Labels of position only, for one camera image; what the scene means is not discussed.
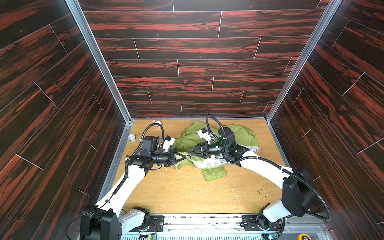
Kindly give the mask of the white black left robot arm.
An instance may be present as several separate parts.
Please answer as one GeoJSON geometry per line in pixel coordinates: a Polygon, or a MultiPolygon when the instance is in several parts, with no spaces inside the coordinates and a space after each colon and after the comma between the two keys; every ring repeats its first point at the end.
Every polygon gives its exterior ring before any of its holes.
{"type": "Polygon", "coordinates": [[[167,136],[142,138],[125,162],[125,172],[113,188],[95,205],[86,206],[80,217],[81,240],[119,240],[131,230],[150,229],[150,211],[133,207],[121,214],[125,202],[154,165],[172,166],[186,157],[171,149],[175,139],[167,136]]]}

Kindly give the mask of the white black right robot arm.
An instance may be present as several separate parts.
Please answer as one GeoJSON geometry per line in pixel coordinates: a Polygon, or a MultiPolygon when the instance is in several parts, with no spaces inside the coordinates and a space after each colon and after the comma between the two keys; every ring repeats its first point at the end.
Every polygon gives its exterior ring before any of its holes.
{"type": "Polygon", "coordinates": [[[219,129],[218,133],[218,139],[213,142],[208,130],[203,128],[198,131],[199,137],[206,140],[190,149],[189,154],[204,159],[223,157],[226,163],[251,170],[283,191],[281,200],[266,205],[258,213],[257,221],[262,230],[269,229],[271,224],[290,215],[302,217],[306,214],[315,195],[309,187],[297,180],[303,179],[304,174],[264,159],[249,148],[237,144],[230,128],[219,129]]]}

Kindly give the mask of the white red tape roll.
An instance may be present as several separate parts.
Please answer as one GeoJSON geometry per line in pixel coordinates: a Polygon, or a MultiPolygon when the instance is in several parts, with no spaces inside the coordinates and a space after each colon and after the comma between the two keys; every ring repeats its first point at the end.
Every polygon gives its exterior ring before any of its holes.
{"type": "Polygon", "coordinates": [[[162,126],[162,122],[161,122],[161,121],[153,121],[153,123],[155,124],[154,127],[155,127],[156,129],[160,129],[161,126],[162,126]]]}

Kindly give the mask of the small white green-dot cap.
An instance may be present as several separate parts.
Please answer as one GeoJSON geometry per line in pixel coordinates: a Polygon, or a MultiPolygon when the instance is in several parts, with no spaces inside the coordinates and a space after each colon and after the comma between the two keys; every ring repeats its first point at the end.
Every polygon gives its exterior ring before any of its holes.
{"type": "Polygon", "coordinates": [[[130,142],[135,142],[136,139],[137,139],[137,137],[136,137],[135,134],[129,134],[129,135],[128,135],[128,140],[129,140],[130,142]]]}

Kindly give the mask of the yellow round tape measure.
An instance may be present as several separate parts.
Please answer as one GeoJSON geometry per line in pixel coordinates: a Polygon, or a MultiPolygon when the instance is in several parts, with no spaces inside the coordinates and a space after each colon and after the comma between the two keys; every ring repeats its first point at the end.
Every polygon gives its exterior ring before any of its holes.
{"type": "Polygon", "coordinates": [[[297,240],[312,240],[312,238],[308,234],[298,234],[297,240]]]}

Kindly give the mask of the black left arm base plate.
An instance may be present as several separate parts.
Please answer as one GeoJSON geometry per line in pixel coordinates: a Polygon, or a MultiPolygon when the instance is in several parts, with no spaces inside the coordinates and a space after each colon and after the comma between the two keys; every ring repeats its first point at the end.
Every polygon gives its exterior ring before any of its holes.
{"type": "Polygon", "coordinates": [[[165,216],[148,215],[144,217],[144,222],[138,230],[141,232],[162,232],[164,229],[165,216]]]}

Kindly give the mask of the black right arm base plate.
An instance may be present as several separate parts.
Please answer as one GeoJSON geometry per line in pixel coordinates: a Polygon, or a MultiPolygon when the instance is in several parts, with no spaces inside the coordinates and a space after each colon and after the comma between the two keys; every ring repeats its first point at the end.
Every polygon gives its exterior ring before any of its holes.
{"type": "Polygon", "coordinates": [[[280,232],[285,225],[285,219],[270,222],[265,217],[259,215],[243,215],[240,226],[245,231],[275,231],[280,232]]]}

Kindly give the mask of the aluminium front frame rail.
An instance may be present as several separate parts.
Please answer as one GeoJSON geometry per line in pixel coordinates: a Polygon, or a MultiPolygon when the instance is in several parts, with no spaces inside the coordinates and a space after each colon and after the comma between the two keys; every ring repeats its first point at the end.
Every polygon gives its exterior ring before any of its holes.
{"type": "Polygon", "coordinates": [[[275,231],[245,231],[243,215],[255,214],[160,214],[165,216],[162,232],[131,230],[120,240],[297,240],[308,234],[312,240],[334,237],[320,220],[311,216],[285,219],[284,228],[275,231]]]}

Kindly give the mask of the aluminium corner post left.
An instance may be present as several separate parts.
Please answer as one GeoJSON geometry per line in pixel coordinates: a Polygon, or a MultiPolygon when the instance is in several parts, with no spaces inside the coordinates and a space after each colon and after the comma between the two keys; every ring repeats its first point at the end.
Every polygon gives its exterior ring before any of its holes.
{"type": "Polygon", "coordinates": [[[92,56],[94,57],[96,64],[101,71],[103,78],[106,81],[106,84],[117,103],[117,106],[126,122],[126,124],[132,124],[132,117],[124,103],[121,93],[114,81],[114,78],[111,74],[111,71],[108,68],[108,65],[103,57],[103,54],[100,50],[100,47],[97,44],[96,38],[94,37],[90,25],[85,17],[85,14],[82,11],[82,8],[78,1],[76,0],[65,0],[82,36],[85,39],[87,46],[90,49],[92,56]]]}

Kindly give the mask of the aluminium corner post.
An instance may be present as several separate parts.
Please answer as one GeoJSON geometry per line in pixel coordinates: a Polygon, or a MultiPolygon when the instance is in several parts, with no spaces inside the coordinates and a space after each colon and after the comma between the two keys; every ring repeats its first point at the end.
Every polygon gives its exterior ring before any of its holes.
{"type": "Polygon", "coordinates": [[[101,71],[103,78],[106,81],[106,84],[117,103],[117,106],[126,122],[126,124],[132,124],[132,117],[124,103],[121,93],[114,81],[114,78],[111,74],[111,71],[108,68],[108,65],[103,57],[103,54],[100,50],[100,47],[97,44],[96,38],[94,37],[90,25],[85,17],[85,14],[82,11],[82,8],[78,1],[76,0],[65,0],[82,36],[85,39],[87,46],[90,49],[92,56],[94,57],[96,64],[101,71]]]}
{"type": "Polygon", "coordinates": [[[301,69],[305,65],[306,61],[308,60],[321,36],[325,32],[327,26],[329,25],[330,21],[332,20],[341,3],[342,0],[331,0],[325,8],[322,16],[319,19],[319,22],[314,28],[314,31],[312,32],[307,44],[305,45],[302,53],[300,54],[297,62],[295,63],[291,73],[289,74],[286,83],[284,84],[281,92],[279,93],[271,111],[267,114],[266,121],[269,126],[271,125],[271,121],[275,113],[279,109],[279,106],[282,104],[285,96],[289,92],[301,69]]]}

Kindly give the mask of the aluminium corner post right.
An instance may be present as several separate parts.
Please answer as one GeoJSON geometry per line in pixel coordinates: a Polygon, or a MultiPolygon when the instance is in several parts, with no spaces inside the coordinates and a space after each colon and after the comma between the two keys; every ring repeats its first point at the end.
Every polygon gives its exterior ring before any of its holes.
{"type": "Polygon", "coordinates": [[[330,21],[332,20],[341,3],[342,0],[331,0],[325,8],[322,16],[319,19],[319,22],[314,28],[314,31],[312,32],[307,44],[305,45],[302,53],[300,54],[297,62],[295,63],[291,73],[289,74],[286,83],[284,84],[281,92],[279,93],[271,111],[267,114],[266,121],[269,126],[271,125],[271,121],[275,113],[279,109],[279,106],[282,104],[285,96],[289,92],[301,69],[305,65],[306,61],[308,60],[321,36],[325,32],[327,26],[329,25],[330,21]]]}

